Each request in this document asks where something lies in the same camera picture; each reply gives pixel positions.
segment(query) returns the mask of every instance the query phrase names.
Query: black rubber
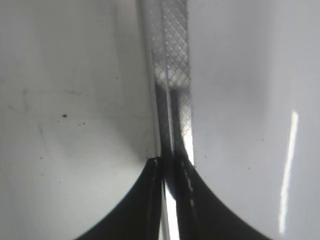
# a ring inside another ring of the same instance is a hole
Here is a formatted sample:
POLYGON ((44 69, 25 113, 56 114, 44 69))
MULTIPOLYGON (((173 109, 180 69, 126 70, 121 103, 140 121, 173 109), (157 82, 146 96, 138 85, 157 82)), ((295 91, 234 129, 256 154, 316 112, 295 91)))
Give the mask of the black rubber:
POLYGON ((149 159, 124 199, 77 240, 158 240, 163 162, 149 159))

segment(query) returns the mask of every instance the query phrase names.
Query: white surface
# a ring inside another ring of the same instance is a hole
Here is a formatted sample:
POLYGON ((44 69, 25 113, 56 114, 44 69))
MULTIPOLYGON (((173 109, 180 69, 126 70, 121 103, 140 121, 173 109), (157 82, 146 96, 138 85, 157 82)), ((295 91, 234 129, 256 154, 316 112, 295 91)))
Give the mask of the white surface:
POLYGON ((190 0, 195 164, 273 239, 320 239, 320 2, 190 0))
POLYGON ((0 1, 0 239, 74 239, 153 157, 138 26, 135 1, 0 1))

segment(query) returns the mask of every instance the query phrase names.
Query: black curved edge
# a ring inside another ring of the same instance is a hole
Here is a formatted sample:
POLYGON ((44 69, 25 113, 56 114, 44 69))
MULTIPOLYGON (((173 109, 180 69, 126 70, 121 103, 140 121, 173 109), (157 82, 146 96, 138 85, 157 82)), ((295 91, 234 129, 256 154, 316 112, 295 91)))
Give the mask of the black curved edge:
POLYGON ((163 161, 147 160, 123 200, 77 240, 158 240, 161 218, 163 161))
POLYGON ((186 157, 174 162, 180 240, 269 240, 229 210, 186 157))

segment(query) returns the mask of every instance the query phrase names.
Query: white panel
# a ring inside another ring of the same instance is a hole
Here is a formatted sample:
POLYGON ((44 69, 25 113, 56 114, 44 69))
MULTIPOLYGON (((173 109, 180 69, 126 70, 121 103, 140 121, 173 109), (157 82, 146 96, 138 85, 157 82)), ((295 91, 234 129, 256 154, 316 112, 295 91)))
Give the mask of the white panel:
POLYGON ((0 1, 0 239, 74 239, 134 184, 155 154, 143 50, 135 1, 0 1))
POLYGON ((320 239, 320 2, 190 0, 195 165, 274 239, 320 239))

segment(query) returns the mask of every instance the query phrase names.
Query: metal strip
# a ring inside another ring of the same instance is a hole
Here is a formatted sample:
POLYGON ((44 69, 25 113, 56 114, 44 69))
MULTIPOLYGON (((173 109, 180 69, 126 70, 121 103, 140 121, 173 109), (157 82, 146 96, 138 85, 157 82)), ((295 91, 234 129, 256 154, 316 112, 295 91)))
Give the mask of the metal strip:
POLYGON ((173 161, 175 155, 187 154, 194 163, 187 1, 143 0, 143 8, 160 154, 165 159, 164 228, 168 240, 178 240, 173 161))

